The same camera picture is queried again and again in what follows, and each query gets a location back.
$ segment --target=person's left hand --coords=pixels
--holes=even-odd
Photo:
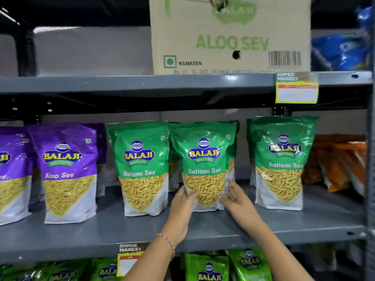
[[[193,202],[199,191],[185,195],[185,186],[182,186],[176,193],[171,203],[168,220],[166,221],[160,234],[167,237],[176,247],[187,234]]]

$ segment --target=barcode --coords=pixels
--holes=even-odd
[[[270,67],[301,66],[301,51],[269,51]]]

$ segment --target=person's right hand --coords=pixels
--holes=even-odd
[[[262,218],[243,189],[231,179],[228,182],[228,197],[221,195],[219,201],[231,212],[238,225],[251,234],[263,223]]]

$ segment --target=person's left arm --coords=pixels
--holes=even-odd
[[[156,236],[122,281],[164,280],[173,255],[169,241],[176,247],[185,238],[192,205],[197,195],[198,193],[192,193],[186,197],[184,187],[180,188],[172,200],[168,220],[160,232],[168,241]]]

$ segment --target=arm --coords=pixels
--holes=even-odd
[[[188,232],[187,225],[197,195],[198,193],[192,193],[186,197],[182,187],[172,200],[167,222],[160,234],[168,238],[175,248]],[[172,255],[170,243],[163,237],[156,236],[122,281],[163,281]]]
[[[272,274],[277,281],[313,281],[312,277],[293,254],[262,221],[246,193],[234,181],[228,179],[228,197],[220,202],[228,208],[237,223],[257,242],[264,251]]]

